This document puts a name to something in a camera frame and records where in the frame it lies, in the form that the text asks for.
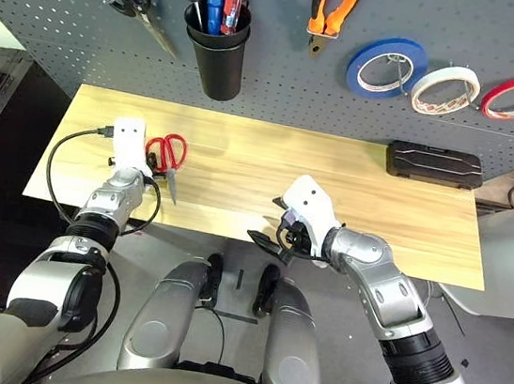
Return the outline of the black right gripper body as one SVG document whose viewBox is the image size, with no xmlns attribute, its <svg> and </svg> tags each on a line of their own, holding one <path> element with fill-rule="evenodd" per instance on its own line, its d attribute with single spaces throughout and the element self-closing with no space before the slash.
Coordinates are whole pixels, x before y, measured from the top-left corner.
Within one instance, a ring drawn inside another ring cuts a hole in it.
<svg viewBox="0 0 514 384">
<path fill-rule="evenodd" d="M 304 223 L 295 219 L 292 211 L 284 212 L 276 229 L 276 240 L 283 251 L 296 257 L 317 259 L 312 253 L 312 241 Z"/>
</svg>

